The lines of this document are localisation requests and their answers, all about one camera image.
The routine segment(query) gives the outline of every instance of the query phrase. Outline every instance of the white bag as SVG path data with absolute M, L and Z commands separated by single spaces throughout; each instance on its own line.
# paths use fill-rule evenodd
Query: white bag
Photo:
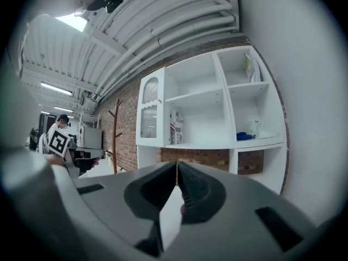
M 247 59 L 246 59 L 246 74 L 248 76 L 249 82 L 260 82 L 261 76 L 260 76 L 260 68 L 259 63 L 257 62 L 257 59 L 254 58 L 254 56 L 247 52 L 245 53 Z

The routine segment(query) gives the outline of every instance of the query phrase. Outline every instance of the box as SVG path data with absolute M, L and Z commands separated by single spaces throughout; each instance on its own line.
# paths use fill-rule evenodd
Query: box
M 77 146 L 82 148 L 102 148 L 102 130 L 99 128 L 81 127 L 77 135 Z
M 172 110 L 170 112 L 170 144 L 182 144 L 184 142 L 183 129 L 184 116 Z

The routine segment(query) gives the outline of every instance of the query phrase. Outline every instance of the wooden coat rack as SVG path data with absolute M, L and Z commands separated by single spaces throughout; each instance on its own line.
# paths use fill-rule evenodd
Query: wooden coat rack
M 109 152 L 106 151 L 109 154 L 113 155 L 113 164 L 114 164 L 114 174 L 117 174 L 117 161 L 116 161 L 116 138 L 118 138 L 119 136 L 122 135 L 122 133 L 116 134 L 116 126 L 117 126 L 117 115 L 119 113 L 119 106 L 122 103 L 122 101 L 120 101 L 120 99 L 118 98 L 116 100 L 116 106 L 115 106 L 115 113 L 112 113 L 111 110 L 108 110 L 108 112 L 112 115 L 112 117 L 114 117 L 114 123 L 112 124 L 114 126 L 114 130 L 113 130 L 113 152 Z

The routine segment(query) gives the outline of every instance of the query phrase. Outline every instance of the white ceiling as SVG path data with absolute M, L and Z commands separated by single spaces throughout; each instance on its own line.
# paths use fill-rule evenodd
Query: white ceiling
M 178 22 L 173 28 L 138 47 L 139 41 L 151 34 L 152 30 L 185 14 L 224 4 L 226 1 L 231 3 L 232 10 L 211 11 L 209 14 Z M 237 0 L 225 0 L 220 3 L 217 0 L 124 0 L 110 15 L 105 9 L 100 9 L 87 12 L 85 17 L 89 22 L 84 32 L 49 16 L 40 16 L 29 26 L 24 46 L 22 80 L 38 99 L 43 111 L 59 114 L 52 109 L 57 106 L 74 110 L 77 117 L 81 111 L 90 111 L 96 105 L 95 100 L 99 101 L 107 91 L 121 84 L 121 81 L 124 84 L 125 81 L 120 79 L 125 78 L 125 74 L 129 74 L 131 69 L 131 73 L 136 74 L 141 63 L 148 62 L 151 56 L 154 58 L 160 55 L 166 48 L 167 51 L 170 50 L 179 41 L 186 42 L 186 38 L 191 40 L 194 36 L 231 32 L 231 27 L 236 27 L 234 32 L 239 29 Z M 194 32 L 179 34 L 160 47 L 149 48 L 159 46 L 159 40 L 163 37 L 192 24 L 204 26 Z M 129 57 L 120 59 L 127 51 L 134 52 Z M 122 71 L 122 68 L 139 53 L 140 59 L 136 59 L 135 63 L 130 67 L 126 66 Z M 73 96 L 43 88 L 41 82 L 70 90 Z M 81 105 L 81 94 L 86 91 L 93 100 L 87 100 Z

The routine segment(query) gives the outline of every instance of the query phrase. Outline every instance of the cubby compartment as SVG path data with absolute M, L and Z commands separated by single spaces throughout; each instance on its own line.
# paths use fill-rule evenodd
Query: cubby compartment
M 166 109 L 183 115 L 183 143 L 167 148 L 221 149 L 231 146 L 231 114 L 223 89 L 166 100 Z
M 227 86 L 250 83 L 246 74 L 247 52 L 250 48 L 238 47 L 217 53 Z
M 282 113 L 272 99 L 267 82 L 229 86 L 235 132 L 245 132 L 256 138 L 237 141 L 237 148 L 265 146 L 283 142 Z
M 166 68 L 165 99 L 199 94 L 222 87 L 211 53 L 200 55 Z
M 243 175 L 260 182 L 262 185 L 280 194 L 282 190 L 287 161 L 287 146 L 285 143 L 264 147 L 232 149 L 229 151 L 229 171 Z M 255 165 L 255 173 L 241 172 L 243 163 Z

